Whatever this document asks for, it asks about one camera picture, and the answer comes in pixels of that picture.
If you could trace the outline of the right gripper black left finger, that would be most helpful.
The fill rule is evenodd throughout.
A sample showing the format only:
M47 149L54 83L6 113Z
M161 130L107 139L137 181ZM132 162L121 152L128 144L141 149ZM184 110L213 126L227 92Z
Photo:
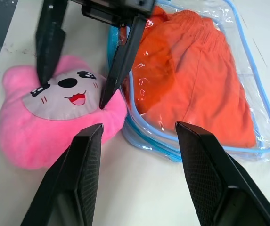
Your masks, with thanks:
M47 170L23 226L91 226L97 198L103 125L81 130Z

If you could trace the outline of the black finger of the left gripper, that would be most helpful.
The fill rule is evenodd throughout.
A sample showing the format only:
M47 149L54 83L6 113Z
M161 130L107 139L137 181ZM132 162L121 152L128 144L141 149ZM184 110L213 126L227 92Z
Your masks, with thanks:
M111 69L102 89L99 103L100 109L105 108L131 70L145 29L146 20L144 16L135 16L126 43L116 48Z
M68 1L45 0L35 34L36 71L41 85L52 77L59 62L66 33L62 30Z

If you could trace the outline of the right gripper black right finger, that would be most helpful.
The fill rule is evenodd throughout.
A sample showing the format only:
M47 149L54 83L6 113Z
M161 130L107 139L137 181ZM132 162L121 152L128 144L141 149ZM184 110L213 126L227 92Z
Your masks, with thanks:
M176 123L186 182L200 225L270 226L270 203L209 131Z

